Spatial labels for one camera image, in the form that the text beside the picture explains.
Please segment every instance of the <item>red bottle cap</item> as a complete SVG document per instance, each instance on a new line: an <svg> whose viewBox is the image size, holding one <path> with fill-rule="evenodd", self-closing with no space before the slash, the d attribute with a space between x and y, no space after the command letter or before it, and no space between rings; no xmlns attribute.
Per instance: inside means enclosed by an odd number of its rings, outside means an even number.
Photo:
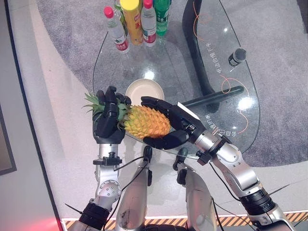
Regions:
<svg viewBox="0 0 308 231"><path fill-rule="evenodd" d="M153 0L143 0L143 6L146 9L150 9L153 5Z"/></svg>
<svg viewBox="0 0 308 231"><path fill-rule="evenodd" d="M112 18L114 16L114 11L110 6L106 6L104 9L104 14L107 18Z"/></svg>

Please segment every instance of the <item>white floor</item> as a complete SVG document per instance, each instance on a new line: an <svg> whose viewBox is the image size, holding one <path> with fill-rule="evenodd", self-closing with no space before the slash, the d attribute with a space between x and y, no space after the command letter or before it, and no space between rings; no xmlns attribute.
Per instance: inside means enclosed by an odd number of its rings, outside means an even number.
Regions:
<svg viewBox="0 0 308 231"><path fill-rule="evenodd" d="M60 217L77 218L78 213L64 203L82 210L96 189L92 160L98 146L91 134L91 114L82 108L86 89L53 46L35 0L10 0L9 7L21 75L52 193ZM119 153L128 162L140 156L142 149L141 143L125 138ZM185 189L176 183L173 161L171 154L154 152L148 216L186 214ZM210 166L202 167L195 160L187 163L204 178L218 204L233 213L245 214ZM121 171L122 185L129 182L136 166L132 164ZM308 209L308 162L254 169L268 192L291 184L272 196L283 211Z"/></svg>

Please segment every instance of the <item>orange striped edge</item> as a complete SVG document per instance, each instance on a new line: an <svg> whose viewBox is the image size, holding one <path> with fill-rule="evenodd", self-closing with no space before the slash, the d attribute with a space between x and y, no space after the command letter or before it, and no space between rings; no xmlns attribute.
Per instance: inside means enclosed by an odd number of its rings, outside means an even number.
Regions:
<svg viewBox="0 0 308 231"><path fill-rule="evenodd" d="M301 219L305 218L305 220L308 220L308 210L305 211L293 211L293 212L285 212L284 213L286 217L289 219L290 222L298 222ZM64 227L64 230L67 231L69 227L72 226L72 224L77 219L62 219L62 225ZM106 230L112 230L116 226L116 219L112 218L110 221L106 224L105 229ZM219 216L219 220L222 224L222 226L245 226L247 224L252 225L251 221L249 220L249 217L247 215L227 215L227 216ZM145 225L148 224L155 224L155 225L176 225L176 226L182 226L185 227L187 222L187 216L168 216L168 217L146 217L145 218Z"/></svg>

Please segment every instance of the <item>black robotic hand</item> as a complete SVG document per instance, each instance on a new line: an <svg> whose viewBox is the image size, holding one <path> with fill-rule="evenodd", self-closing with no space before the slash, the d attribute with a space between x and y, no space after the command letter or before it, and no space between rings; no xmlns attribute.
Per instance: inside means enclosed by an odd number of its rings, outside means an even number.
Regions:
<svg viewBox="0 0 308 231"><path fill-rule="evenodd" d="M103 113L93 114L93 136L97 143L120 144L125 136L125 130L118 128L119 108L117 101L131 104L127 96L115 93L116 88L109 86L106 93L102 90L97 91L96 96L100 105L104 105Z"/></svg>
<svg viewBox="0 0 308 231"><path fill-rule="evenodd" d="M157 149L172 149L184 144L186 141L194 143L205 131L201 121L177 105L172 105L157 98L141 97L142 106L147 106L163 113L170 121L175 131L163 138L145 137L143 142Z"/></svg>

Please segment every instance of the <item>robotic arm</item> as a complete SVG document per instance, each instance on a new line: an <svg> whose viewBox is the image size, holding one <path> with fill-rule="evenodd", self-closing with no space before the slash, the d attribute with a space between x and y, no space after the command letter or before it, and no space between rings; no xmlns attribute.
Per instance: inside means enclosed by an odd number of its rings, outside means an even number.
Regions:
<svg viewBox="0 0 308 231"><path fill-rule="evenodd" d="M97 92L100 105L104 105L104 113L93 111L93 136L99 144L98 159L93 161L96 166L95 178L98 182L95 198L90 199L83 210L78 222L75 222L69 231L99 231L106 224L112 204L121 195L121 186L118 180L118 168L122 160L118 156L118 144L125 136L125 130L117 128L119 114L117 99L121 103L131 104L129 97L117 93L116 88L110 86L106 93Z"/></svg>
<svg viewBox="0 0 308 231"><path fill-rule="evenodd" d="M141 99L142 105L163 113L176 129L161 139L144 138L145 143L158 149L171 149L186 141L195 144L200 150L196 153L198 162L205 165L210 160L213 161L259 230L295 231L279 206L265 191L253 169L243 160L240 150L226 137L217 130L206 130L199 118L180 103L171 105L152 97Z"/></svg>

